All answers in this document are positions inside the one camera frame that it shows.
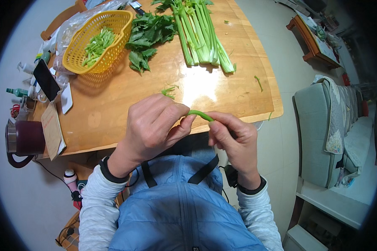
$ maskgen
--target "sleeve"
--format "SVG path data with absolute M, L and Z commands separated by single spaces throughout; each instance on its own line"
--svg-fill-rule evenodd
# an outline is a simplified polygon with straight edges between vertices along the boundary
M 126 181 L 114 183 L 105 178 L 101 166 L 97 165 L 82 190 L 80 212 L 80 239 L 78 250 L 108 250 L 117 230 L 119 210 L 115 198 L 123 191 Z
M 267 250 L 283 251 L 281 235 L 274 222 L 267 187 L 268 183 L 253 195 L 242 193 L 237 189 L 240 207 L 238 211 L 247 229 L 264 244 Z

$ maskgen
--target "plastic basket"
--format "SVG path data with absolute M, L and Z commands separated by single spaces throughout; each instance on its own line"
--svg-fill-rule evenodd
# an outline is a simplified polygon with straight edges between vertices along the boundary
M 132 21 L 133 14 L 126 10 L 104 11 L 91 17 L 75 33 L 70 45 L 65 50 L 62 61 L 64 67 L 76 74 L 101 73 L 106 71 L 129 40 Z M 116 35 L 115 40 L 106 48 L 93 66 L 90 68 L 82 66 L 82 62 L 86 58 L 85 47 L 93 36 L 101 32 L 104 26 L 113 29 Z

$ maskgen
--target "knife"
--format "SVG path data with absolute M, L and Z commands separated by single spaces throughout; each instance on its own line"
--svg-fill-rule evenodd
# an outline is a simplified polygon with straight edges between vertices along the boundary
M 140 8 L 142 5 L 139 2 L 131 2 L 130 5 L 139 15 L 145 14 L 145 11 Z

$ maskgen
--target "kettle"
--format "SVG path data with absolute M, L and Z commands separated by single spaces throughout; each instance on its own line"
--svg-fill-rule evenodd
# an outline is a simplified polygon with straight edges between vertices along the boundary
M 5 146 L 7 159 L 15 168 L 23 168 L 37 154 L 45 152 L 45 136 L 42 123 L 39 121 L 17 121 L 10 119 L 5 126 Z M 16 162 L 13 154 L 27 156 L 23 161 Z

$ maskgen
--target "table leg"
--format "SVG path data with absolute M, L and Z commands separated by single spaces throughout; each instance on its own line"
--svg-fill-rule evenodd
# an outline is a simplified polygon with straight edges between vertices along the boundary
M 289 22 L 289 24 L 286 26 L 286 28 L 291 31 L 293 29 L 293 27 L 295 27 L 295 21 L 292 19 Z
M 309 61 L 310 58 L 314 57 L 312 52 L 307 53 L 306 55 L 303 56 L 304 61 Z

